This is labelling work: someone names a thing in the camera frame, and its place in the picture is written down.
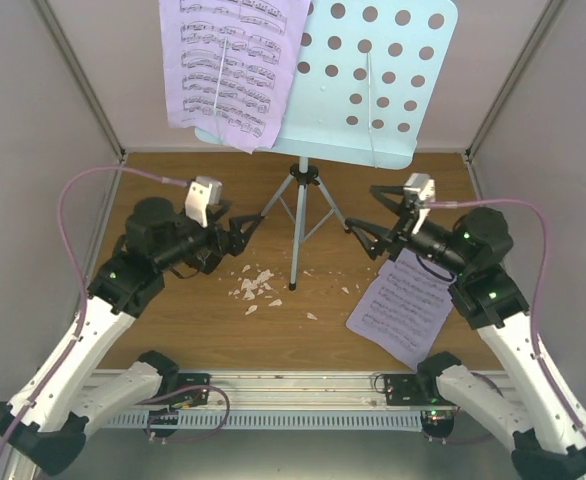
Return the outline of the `sheet music page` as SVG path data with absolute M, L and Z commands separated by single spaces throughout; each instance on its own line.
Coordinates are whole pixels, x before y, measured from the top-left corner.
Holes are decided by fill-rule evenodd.
M 453 309 L 453 280 L 452 273 L 404 250 L 382 265 L 346 327 L 415 370 Z

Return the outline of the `light blue music stand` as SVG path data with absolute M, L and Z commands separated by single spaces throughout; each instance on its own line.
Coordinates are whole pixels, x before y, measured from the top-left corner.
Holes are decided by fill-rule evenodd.
M 264 206 L 267 215 L 297 186 L 289 288 L 296 289 L 308 190 L 345 219 L 311 160 L 400 170 L 417 147 L 435 84 L 458 23 L 452 1 L 316 1 L 298 70 L 271 150 L 296 157 Z

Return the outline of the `sheet music pages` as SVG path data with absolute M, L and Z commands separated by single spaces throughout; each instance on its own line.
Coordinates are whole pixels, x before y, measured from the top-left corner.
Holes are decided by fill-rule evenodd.
M 159 4 L 170 127 L 252 153 L 274 145 L 297 70 L 307 1 Z

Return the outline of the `black metronome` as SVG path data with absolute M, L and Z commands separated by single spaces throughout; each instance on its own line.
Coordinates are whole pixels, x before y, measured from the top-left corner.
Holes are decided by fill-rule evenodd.
M 208 248 L 202 248 L 190 255 L 185 263 L 200 274 L 209 275 L 217 269 L 221 261 L 222 256 L 218 253 Z

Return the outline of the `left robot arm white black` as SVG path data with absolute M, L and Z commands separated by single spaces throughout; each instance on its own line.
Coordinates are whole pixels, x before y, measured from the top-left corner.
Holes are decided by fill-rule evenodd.
M 81 391 L 115 341 L 164 289 L 164 275 L 185 264 L 212 273 L 238 256 L 262 218 L 219 220 L 230 204 L 204 210 L 205 225 L 162 197 L 139 201 L 113 254 L 87 288 L 87 302 L 36 375 L 10 400 L 0 401 L 0 435 L 44 474 L 55 476 L 79 456 L 108 420 L 136 404 L 180 397 L 179 367 L 155 350 L 88 396 Z

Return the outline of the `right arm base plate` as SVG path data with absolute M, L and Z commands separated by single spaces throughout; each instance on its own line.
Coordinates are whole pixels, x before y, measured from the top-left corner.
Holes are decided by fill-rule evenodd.
M 383 394 L 387 406 L 412 406 L 427 409 L 452 408 L 454 403 L 439 393 L 435 380 L 423 374 L 380 373 L 373 378 L 377 393 Z

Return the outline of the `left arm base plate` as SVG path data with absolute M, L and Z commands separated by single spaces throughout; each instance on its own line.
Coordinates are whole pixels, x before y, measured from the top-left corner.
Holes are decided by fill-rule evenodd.
M 170 401 L 173 408 L 194 408 L 208 403 L 208 386 L 211 375 L 208 373 L 179 373 L 176 389 L 200 385 L 199 389 L 192 389 L 187 392 L 178 393 Z

